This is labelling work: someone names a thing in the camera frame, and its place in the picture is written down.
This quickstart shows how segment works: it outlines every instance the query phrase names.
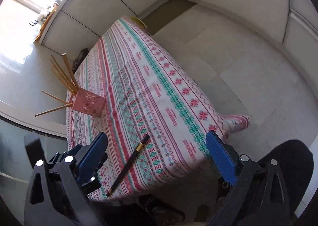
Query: tiled floor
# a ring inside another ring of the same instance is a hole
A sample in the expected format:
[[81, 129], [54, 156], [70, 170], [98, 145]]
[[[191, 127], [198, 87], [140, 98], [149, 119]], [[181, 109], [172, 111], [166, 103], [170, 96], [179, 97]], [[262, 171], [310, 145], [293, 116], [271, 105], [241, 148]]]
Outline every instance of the tiled floor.
[[[66, 89], [50, 70], [50, 55], [60, 64], [55, 52], [33, 43], [39, 27], [29, 25], [37, 13], [14, 0], [0, 6], [0, 100], [31, 114], [60, 106], [60, 102], [41, 90], [66, 99]], [[65, 124], [65, 110], [43, 115], [44, 120]]]
[[[258, 34], [196, 5], [153, 38], [198, 83], [219, 113], [249, 115], [250, 127], [228, 139], [239, 154], [259, 160], [288, 139], [299, 139], [308, 147], [314, 141], [317, 99], [285, 56]], [[215, 212], [216, 185], [210, 169], [201, 167], [155, 194], [193, 222], [200, 204], [209, 207], [210, 216]]]

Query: pink pen holder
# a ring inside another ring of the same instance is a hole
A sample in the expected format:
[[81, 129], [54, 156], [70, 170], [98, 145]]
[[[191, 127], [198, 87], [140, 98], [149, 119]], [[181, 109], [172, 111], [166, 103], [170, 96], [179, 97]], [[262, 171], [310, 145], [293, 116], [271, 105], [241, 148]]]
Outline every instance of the pink pen holder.
[[94, 117], [100, 117], [106, 99], [83, 88], [79, 88], [73, 103], [73, 110]]

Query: metal bolt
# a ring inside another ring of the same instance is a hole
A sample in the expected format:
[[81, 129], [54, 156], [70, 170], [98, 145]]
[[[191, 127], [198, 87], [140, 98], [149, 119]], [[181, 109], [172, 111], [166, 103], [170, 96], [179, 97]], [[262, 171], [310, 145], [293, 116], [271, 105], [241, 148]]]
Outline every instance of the metal bolt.
[[36, 165], [37, 166], [42, 166], [42, 164], [43, 164], [43, 160], [42, 159], [40, 159], [40, 160], [38, 160], [37, 162], [36, 162]]
[[273, 164], [274, 166], [276, 166], [278, 164], [278, 162], [275, 159], [271, 159], [271, 164]]
[[245, 154], [243, 154], [243, 155], [240, 156], [240, 159], [241, 159], [242, 161], [248, 161], [248, 156], [245, 155]]
[[71, 162], [73, 159], [74, 159], [74, 157], [71, 156], [71, 155], [69, 155], [69, 156], [66, 156], [66, 157], [65, 157], [64, 161], [65, 161], [65, 162]]

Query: wooden stick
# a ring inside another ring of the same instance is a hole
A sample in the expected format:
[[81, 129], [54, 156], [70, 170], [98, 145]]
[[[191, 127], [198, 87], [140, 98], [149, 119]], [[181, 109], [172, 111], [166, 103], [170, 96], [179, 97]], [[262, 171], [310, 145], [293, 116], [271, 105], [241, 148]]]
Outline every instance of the wooden stick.
[[63, 102], [63, 103], [65, 103], [65, 104], [70, 104], [70, 102], [64, 101], [64, 100], [62, 100], [62, 99], [60, 99], [60, 98], [58, 98], [58, 97], [56, 97], [56, 96], [54, 96], [54, 95], [52, 95], [52, 94], [50, 94], [50, 93], [47, 93], [47, 92], [45, 92], [45, 91], [43, 91], [43, 90], [41, 90], [41, 92], [45, 93], [46, 95], [49, 95], [50, 97], [52, 97], [52, 98], [54, 98], [54, 99], [56, 99], [56, 100], [58, 100], [58, 101], [60, 101], [60, 102]]
[[55, 58], [51, 55], [52, 59], [54, 60], [54, 62], [50, 59], [50, 61], [52, 62], [52, 64], [54, 65], [55, 69], [61, 74], [61, 77], [64, 78], [68, 84], [68, 86], [70, 86], [72, 88], [72, 90], [76, 93], [77, 89], [75, 84], [68, 78], [68, 76], [66, 75], [66, 73], [63, 71], [63, 69], [59, 66], [58, 62], [56, 62]]
[[67, 67], [67, 70], [68, 70], [68, 72], [69, 72], [69, 74], [70, 74], [70, 76], [71, 76], [71, 78], [72, 78], [72, 80], [73, 80], [73, 82], [74, 82], [74, 84], [75, 84], [77, 90], [78, 90], [80, 87], [79, 87], [79, 85], [77, 84], [77, 81], [76, 81], [75, 76], [74, 76], [74, 74], [73, 74], [73, 71], [72, 71], [72, 68], [71, 68], [71, 66], [70, 66], [70, 63], [69, 63], [68, 60], [67, 60], [66, 53], [62, 54], [62, 57], [63, 57], [63, 59], [64, 59], [64, 63], [65, 63], [65, 65], [66, 65], [66, 67]]
[[55, 74], [55, 76], [57, 77], [57, 79], [66, 87], [66, 89], [68, 89], [73, 95], [76, 95], [75, 92], [73, 92], [73, 90], [68, 86], [68, 84], [60, 77], [59, 73], [54, 70], [53, 68], [51, 68], [53, 74]]
[[59, 110], [59, 109], [64, 109], [64, 108], [70, 107], [70, 106], [72, 106], [72, 105], [73, 105], [73, 103], [66, 104], [66, 105], [63, 105], [63, 106], [61, 106], [61, 107], [57, 107], [57, 108], [50, 109], [50, 110], [48, 110], [48, 111], [45, 111], [45, 112], [36, 114], [36, 115], [34, 115], [34, 116], [37, 117], [37, 116], [40, 116], [40, 115], [44, 115], [44, 114], [47, 114], [47, 113], [50, 113], [50, 112], [53, 112], [53, 111], [56, 111], [56, 110]]

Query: striped tablecloth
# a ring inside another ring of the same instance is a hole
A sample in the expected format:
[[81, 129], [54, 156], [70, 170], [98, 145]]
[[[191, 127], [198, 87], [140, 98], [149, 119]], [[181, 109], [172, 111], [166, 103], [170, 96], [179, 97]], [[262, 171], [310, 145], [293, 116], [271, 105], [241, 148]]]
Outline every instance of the striped tablecloth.
[[109, 138], [109, 157], [99, 170], [102, 187], [90, 196], [96, 200], [107, 199], [146, 133], [150, 141], [111, 199], [184, 176], [205, 159], [209, 130], [225, 141], [249, 124], [244, 115], [219, 115], [175, 60], [128, 17], [108, 29], [75, 76], [80, 87], [106, 98], [101, 118], [66, 111], [69, 149], [89, 144], [100, 131]]

